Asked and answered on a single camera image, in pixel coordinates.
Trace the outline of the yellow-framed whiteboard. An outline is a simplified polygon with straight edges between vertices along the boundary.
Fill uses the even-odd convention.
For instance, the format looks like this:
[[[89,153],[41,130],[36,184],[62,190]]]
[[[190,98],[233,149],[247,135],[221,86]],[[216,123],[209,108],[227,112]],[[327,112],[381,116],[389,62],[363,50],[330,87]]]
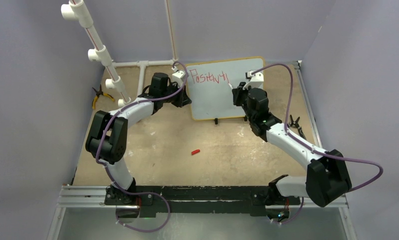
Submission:
[[[233,104],[232,89],[247,82],[246,72],[265,66],[261,56],[215,60],[187,65],[186,90],[191,99],[191,115],[195,121],[245,116],[240,106]]]

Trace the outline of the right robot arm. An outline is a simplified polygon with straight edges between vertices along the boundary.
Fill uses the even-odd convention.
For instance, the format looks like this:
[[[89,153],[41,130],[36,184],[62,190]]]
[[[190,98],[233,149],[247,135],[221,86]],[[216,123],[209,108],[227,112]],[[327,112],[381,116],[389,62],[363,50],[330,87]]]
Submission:
[[[231,90],[233,104],[241,107],[251,131],[266,143],[283,150],[306,171],[305,176],[282,175],[269,182],[268,197],[276,204],[287,197],[309,198],[325,207],[352,189],[343,155],[336,149],[327,151],[300,138],[269,110],[267,92],[245,88],[245,82]]]

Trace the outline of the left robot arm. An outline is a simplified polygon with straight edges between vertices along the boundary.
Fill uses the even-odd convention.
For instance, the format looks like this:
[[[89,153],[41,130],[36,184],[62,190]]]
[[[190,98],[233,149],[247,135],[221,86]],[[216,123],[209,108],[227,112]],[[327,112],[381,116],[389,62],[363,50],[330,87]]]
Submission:
[[[191,104],[186,93],[187,78],[184,70],[177,70],[172,76],[156,72],[150,85],[132,103],[114,111],[99,110],[95,113],[85,149],[102,165],[110,178],[111,198],[129,205],[137,197],[136,180],[124,160],[128,129],[157,113],[164,104],[170,103],[177,108]]]

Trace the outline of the red marker cap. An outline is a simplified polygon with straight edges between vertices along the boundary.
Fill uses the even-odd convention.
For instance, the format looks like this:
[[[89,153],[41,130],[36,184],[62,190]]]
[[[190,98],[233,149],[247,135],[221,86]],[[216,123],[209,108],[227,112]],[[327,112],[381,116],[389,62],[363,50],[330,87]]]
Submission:
[[[194,150],[194,151],[191,152],[191,155],[193,156],[193,155],[196,155],[196,154],[198,154],[198,153],[200,153],[200,152],[201,152],[200,149],[196,149],[196,150]]]

